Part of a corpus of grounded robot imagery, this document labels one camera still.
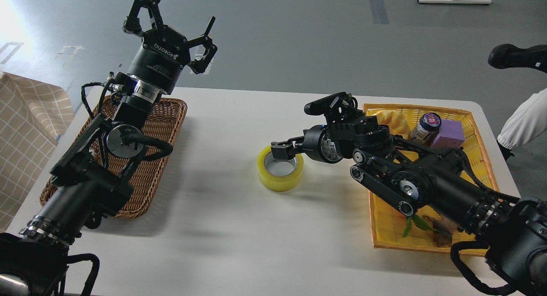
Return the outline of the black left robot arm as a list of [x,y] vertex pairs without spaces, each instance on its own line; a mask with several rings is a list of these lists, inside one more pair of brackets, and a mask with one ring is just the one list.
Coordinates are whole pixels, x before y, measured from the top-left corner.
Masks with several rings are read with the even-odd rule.
[[143,134],[143,127],[162,95],[170,95],[185,67],[204,73],[217,46],[210,37],[215,22],[189,40],[164,24],[160,0],[134,0],[123,31],[142,39],[127,73],[110,73],[102,83],[97,113],[82,86],[82,103],[90,124],[51,168],[56,192],[18,235],[1,234],[1,294],[62,296],[70,264],[90,261],[81,292],[89,296],[100,269],[91,253],[69,255],[81,229],[97,228],[129,201],[129,183],[141,162],[166,158],[173,146]]

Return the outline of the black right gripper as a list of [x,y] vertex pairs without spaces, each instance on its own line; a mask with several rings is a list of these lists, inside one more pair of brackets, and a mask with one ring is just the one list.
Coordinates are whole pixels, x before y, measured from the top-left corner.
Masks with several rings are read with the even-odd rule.
[[316,161],[328,164],[338,162],[338,152],[326,125],[315,125],[303,130],[303,137],[271,142],[271,153],[273,158],[279,160],[292,160],[296,154],[305,153]]

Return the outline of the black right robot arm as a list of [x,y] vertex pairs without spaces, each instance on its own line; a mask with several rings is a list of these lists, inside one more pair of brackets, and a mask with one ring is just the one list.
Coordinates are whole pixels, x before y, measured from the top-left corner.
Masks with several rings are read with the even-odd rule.
[[478,291],[546,294],[545,201],[490,189],[474,175],[462,148],[433,149],[393,136],[346,92],[307,103],[303,110],[323,115],[326,124],[272,142],[274,158],[291,160],[305,153],[329,164],[351,158],[353,179],[402,215],[430,206],[458,231],[475,236],[453,244],[450,258]]

